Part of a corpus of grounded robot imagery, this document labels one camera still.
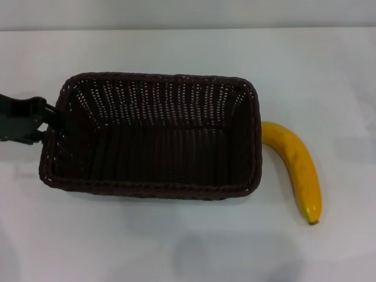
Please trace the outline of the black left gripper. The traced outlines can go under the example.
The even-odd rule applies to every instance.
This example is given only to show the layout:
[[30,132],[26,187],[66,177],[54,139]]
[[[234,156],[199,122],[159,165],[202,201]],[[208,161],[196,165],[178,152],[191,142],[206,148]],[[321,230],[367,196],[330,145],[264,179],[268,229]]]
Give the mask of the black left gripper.
[[[46,130],[39,130],[43,125],[46,125]],[[2,142],[45,143],[52,137],[53,127],[62,126],[61,112],[47,104],[44,98],[14,99],[1,95]]]

